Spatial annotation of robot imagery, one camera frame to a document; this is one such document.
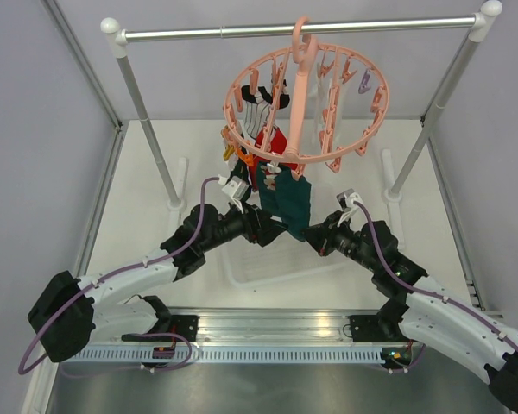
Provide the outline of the metal clothes rack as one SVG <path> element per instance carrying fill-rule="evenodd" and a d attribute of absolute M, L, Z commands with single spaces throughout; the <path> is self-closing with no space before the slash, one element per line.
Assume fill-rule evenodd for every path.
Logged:
<path fill-rule="evenodd" d="M 389 179 L 390 187 L 387 189 L 386 199 L 395 204 L 399 201 L 401 188 L 411 173 L 420 152 L 429 138 L 433 125 L 439 120 L 444 108 L 456 88 L 460 77 L 464 73 L 476 51 L 478 45 L 485 40 L 496 18 L 502 13 L 500 1 L 486 1 L 480 10 L 470 16 L 462 17 L 441 17 L 425 19 L 400 19 L 387 21 L 356 21 L 356 22 L 323 22 L 310 23 L 299 21 L 285 25 L 259 25 L 259 26 L 232 26 L 219 28 L 193 28 L 177 30 L 152 30 L 133 32 L 122 29 L 117 20 L 105 18 L 100 23 L 100 29 L 105 35 L 111 51 L 120 67 L 124 82 L 129 90 L 132 102 L 141 122 L 148 145 L 155 159 L 159 170 L 161 181 L 167 191 L 169 207 L 172 210 L 179 210 L 183 206 L 183 199 L 175 189 L 174 182 L 167 168 L 167 163 L 159 149 L 159 144 L 151 125 L 148 112 L 142 100 L 142 94 L 137 85 L 132 71 L 127 46 L 130 43 L 145 41 L 178 41 L 196 39 L 230 39 L 230 38 L 252 38 L 265 36 L 291 35 L 293 46 L 296 51 L 298 46 L 309 46 L 313 43 L 312 35 L 332 33 L 362 33 L 399 31 L 413 29 L 436 29 L 436 28 L 468 28 L 469 33 L 458 48 L 452 63 L 449 65 L 435 91 L 432 101 L 428 105 L 426 113 L 421 118 L 423 127 L 414 144 L 407 160 L 396 178 Z"/>

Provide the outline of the purple clothes peg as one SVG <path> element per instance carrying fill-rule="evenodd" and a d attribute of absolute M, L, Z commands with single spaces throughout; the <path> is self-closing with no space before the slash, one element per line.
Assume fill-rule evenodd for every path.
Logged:
<path fill-rule="evenodd" d="M 357 88 L 357 93 L 359 95 L 363 95 L 366 92 L 368 92 L 370 89 L 371 89 L 371 85 L 370 85 L 370 69 L 366 68 L 364 73 L 363 73 L 363 76 L 362 76 L 362 79 L 360 81 L 360 84 L 359 84 L 359 86 Z"/>

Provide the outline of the teal sock front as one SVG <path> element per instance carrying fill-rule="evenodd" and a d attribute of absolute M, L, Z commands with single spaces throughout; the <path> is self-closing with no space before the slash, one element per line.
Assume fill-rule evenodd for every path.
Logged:
<path fill-rule="evenodd" d="M 292 172 L 285 169 L 276 177 L 275 198 L 288 233 L 304 242 L 304 230 L 310 225 L 312 185 L 303 176 L 295 180 Z"/>

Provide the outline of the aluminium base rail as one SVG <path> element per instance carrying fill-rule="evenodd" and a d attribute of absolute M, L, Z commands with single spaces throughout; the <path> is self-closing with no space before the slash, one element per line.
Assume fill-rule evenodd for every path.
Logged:
<path fill-rule="evenodd" d="M 212 346 L 339 346 L 351 342 L 347 325 L 360 309 L 259 309 L 172 307 L 198 318 L 196 340 Z"/>

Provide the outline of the pink round clip hanger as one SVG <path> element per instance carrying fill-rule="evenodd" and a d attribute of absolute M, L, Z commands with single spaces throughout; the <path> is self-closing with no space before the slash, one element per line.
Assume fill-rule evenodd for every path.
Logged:
<path fill-rule="evenodd" d="M 315 35 L 311 39 L 311 45 L 300 45 L 294 51 L 291 36 L 289 46 L 248 64 L 232 81 L 223 104 L 225 125 L 221 136 L 226 160 L 237 158 L 251 166 L 253 156 L 258 155 L 269 160 L 271 166 L 295 164 L 293 176 L 298 179 L 310 164 L 324 163 L 336 173 L 345 155 L 365 154 L 370 139 L 387 115 L 389 84 L 366 56 L 348 47 L 322 42 Z M 340 126 L 345 99 L 352 86 L 358 88 L 366 68 L 370 69 L 371 89 L 360 96 L 370 99 L 370 119 L 361 134 L 345 139 Z M 319 72 L 332 79 L 329 105 L 323 113 L 325 130 L 320 133 L 322 148 L 312 141 L 313 104 L 308 98 Z M 255 141 L 237 132 L 237 122 L 243 125 L 244 103 L 240 91 L 243 85 L 249 85 L 252 94 L 258 86 L 265 86 L 274 95 L 267 123 Z M 286 149 L 280 155 L 270 149 L 275 127 L 287 139 Z"/>

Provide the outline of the green patterned sock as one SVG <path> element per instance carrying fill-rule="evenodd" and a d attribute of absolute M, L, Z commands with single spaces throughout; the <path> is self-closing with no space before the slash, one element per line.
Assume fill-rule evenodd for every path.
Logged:
<path fill-rule="evenodd" d="M 236 164 L 231 169 L 229 180 L 234 178 L 241 179 L 248 186 L 250 191 L 253 189 L 250 180 L 249 166 L 241 159 L 237 159 Z"/>

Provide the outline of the red sock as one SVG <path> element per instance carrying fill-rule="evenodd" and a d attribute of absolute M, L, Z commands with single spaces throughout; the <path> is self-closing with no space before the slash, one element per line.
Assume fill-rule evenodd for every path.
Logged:
<path fill-rule="evenodd" d="M 270 149 L 273 154 L 282 154 L 287 146 L 287 139 L 278 127 L 273 129 L 271 135 Z M 274 172 L 268 169 L 269 160 L 258 155 L 253 156 L 253 164 L 249 166 L 252 191 L 274 194 L 278 188 L 282 188 L 290 182 L 292 171 L 296 169 L 295 164 L 282 164 Z"/>

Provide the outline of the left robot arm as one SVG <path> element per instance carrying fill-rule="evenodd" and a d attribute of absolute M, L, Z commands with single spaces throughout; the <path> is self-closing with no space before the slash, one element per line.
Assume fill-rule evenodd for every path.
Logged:
<path fill-rule="evenodd" d="M 196 272 L 207 252 L 238 237 L 265 247 L 287 225 L 254 204 L 232 205 L 220 214 L 212 204 L 198 204 L 171 237 L 138 262 L 95 276 L 56 273 L 28 313 L 35 343 L 52 362 L 75 356 L 98 332 L 98 313 L 158 285 Z"/>

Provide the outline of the black white striped sock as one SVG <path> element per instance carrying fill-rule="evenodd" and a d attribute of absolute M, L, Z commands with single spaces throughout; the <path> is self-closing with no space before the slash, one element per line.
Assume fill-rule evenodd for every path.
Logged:
<path fill-rule="evenodd" d="M 258 86 L 252 94 L 249 85 L 240 89 L 243 99 L 243 125 L 237 122 L 237 132 L 244 138 L 255 141 L 267 123 L 274 95 L 265 86 Z"/>

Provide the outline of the teal reindeer sock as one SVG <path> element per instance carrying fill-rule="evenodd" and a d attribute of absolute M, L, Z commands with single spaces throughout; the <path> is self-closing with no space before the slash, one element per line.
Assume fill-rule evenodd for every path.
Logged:
<path fill-rule="evenodd" d="M 256 168 L 256 186 L 263 210 L 289 224 L 292 212 L 290 169 L 282 166 L 279 172 L 270 172 L 268 165 L 260 162 Z"/>

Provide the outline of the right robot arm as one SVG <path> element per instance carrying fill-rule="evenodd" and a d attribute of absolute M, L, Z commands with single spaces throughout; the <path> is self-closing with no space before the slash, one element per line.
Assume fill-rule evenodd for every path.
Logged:
<path fill-rule="evenodd" d="M 372 274 L 387 298 L 376 320 L 379 335 L 420 342 L 474 373 L 493 397 L 518 413 L 518 329 L 455 297 L 398 249 L 384 221 L 369 219 L 359 231 L 335 212 L 304 231 L 321 256 L 339 252 Z"/>

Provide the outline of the white plastic basket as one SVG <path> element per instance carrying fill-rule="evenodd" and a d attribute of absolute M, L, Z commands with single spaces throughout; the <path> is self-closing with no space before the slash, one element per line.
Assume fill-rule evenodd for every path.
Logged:
<path fill-rule="evenodd" d="M 330 275 L 346 267 L 339 254 L 318 255 L 305 242 L 284 232 L 266 247 L 242 237 L 217 249 L 219 266 L 236 287 L 251 288 L 313 275 Z"/>

